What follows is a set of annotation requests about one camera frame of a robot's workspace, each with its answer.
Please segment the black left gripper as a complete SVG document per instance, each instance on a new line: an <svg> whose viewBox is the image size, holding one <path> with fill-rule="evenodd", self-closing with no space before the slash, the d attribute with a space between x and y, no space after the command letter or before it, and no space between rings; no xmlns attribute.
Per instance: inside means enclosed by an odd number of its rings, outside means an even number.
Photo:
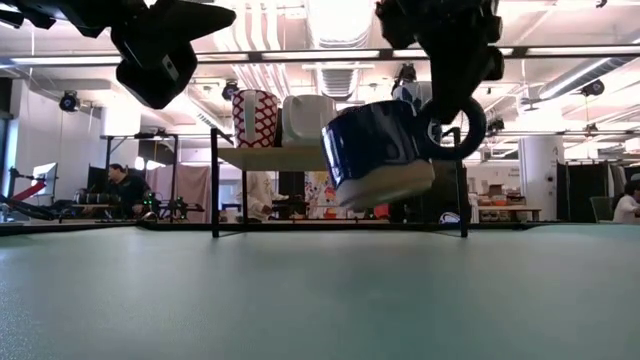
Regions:
<svg viewBox="0 0 640 360"><path fill-rule="evenodd" d="M111 29L122 60L117 80L152 109L166 107L188 84L197 59L190 40L230 27L236 13L195 2L174 2L169 10L148 10Z"/></svg>

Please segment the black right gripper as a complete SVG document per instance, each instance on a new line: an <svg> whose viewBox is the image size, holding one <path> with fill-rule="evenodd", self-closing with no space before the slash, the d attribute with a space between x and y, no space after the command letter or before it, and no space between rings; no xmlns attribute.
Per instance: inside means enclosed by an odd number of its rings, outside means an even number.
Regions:
<svg viewBox="0 0 640 360"><path fill-rule="evenodd" d="M405 50L417 44L431 60L434 116L441 123L452 122L466 106L471 78L493 81L504 75L504 55L496 47L503 33L498 7L497 0L381 0L375 4L382 37L391 48Z"/></svg>

